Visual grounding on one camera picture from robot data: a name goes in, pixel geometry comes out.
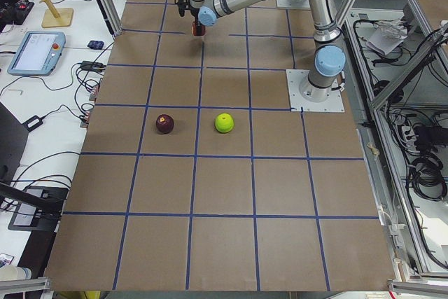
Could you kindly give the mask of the small blue device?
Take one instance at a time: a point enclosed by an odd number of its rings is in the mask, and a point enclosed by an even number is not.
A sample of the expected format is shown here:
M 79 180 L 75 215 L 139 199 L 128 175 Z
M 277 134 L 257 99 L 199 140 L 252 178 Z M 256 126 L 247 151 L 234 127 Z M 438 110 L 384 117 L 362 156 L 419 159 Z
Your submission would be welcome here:
M 87 44 L 87 47 L 93 50 L 102 50 L 104 47 L 104 42 L 98 40 L 90 40 Z

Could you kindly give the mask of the crumpled white paper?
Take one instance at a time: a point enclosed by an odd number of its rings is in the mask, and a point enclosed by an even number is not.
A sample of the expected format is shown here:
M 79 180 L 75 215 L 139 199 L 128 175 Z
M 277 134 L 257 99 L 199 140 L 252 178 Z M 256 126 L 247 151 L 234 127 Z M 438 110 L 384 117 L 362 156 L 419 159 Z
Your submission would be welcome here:
M 407 38 L 407 28 L 402 20 L 375 20 L 374 34 L 365 45 L 380 55 L 386 56 Z

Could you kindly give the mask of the wooden stand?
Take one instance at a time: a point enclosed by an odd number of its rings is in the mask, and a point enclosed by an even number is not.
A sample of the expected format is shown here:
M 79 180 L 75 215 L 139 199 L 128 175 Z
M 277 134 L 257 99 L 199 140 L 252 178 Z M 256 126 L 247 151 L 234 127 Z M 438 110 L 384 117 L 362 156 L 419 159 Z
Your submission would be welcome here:
M 72 23 L 73 8 L 56 8 L 51 0 L 41 0 L 48 9 L 45 11 L 41 27 L 44 29 L 69 27 Z

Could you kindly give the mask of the green apple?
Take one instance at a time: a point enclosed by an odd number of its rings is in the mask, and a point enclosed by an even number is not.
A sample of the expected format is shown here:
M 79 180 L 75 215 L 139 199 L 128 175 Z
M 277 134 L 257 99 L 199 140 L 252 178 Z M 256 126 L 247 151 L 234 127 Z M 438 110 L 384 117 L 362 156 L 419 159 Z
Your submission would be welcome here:
M 229 113 L 220 113 L 216 116 L 214 125 L 218 132 L 225 134 L 233 130 L 235 122 Z

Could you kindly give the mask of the dark red apple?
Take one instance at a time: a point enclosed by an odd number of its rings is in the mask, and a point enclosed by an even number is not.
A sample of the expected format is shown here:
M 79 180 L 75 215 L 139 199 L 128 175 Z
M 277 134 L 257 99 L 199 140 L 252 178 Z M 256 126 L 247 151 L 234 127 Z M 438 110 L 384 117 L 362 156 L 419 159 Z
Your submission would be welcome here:
M 174 119 L 168 114 L 156 118 L 155 127 L 160 134 L 169 134 L 174 129 Z

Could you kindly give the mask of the blue teach pendant near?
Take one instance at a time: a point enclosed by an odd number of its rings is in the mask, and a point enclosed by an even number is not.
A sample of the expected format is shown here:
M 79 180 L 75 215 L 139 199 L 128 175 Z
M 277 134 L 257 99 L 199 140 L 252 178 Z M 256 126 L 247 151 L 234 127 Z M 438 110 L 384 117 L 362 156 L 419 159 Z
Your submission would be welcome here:
M 27 32 L 7 72 L 14 76 L 48 76 L 56 67 L 65 43 L 63 32 Z

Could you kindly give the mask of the red cube-shaped apple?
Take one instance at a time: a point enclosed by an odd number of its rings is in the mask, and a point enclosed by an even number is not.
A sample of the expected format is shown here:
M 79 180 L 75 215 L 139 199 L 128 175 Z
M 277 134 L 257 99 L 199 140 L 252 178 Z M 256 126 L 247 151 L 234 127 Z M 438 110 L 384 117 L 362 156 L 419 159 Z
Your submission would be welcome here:
M 192 23 L 192 35 L 193 36 L 204 36 L 206 34 L 206 27 L 199 21 L 194 21 Z

